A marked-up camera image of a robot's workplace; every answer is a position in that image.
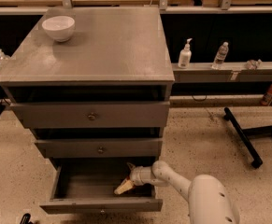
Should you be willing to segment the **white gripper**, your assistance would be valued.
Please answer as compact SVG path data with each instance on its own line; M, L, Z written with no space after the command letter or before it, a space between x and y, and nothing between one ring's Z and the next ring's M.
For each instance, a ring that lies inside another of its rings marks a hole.
M131 162L126 163L130 173L130 179L125 178L122 183L114 190L116 195L121 195L124 192L132 189L135 186L143 186L151 182L151 168L143 166L135 166Z

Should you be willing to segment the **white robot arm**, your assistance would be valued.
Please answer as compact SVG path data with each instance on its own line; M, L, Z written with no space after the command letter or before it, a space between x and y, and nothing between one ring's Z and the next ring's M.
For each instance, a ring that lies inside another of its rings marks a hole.
M145 184L156 187L170 185L188 203L191 224L239 224L239 211L217 178L198 175L190 181L165 161L156 161L147 167L130 162L127 165L130 174L114 190L116 195Z

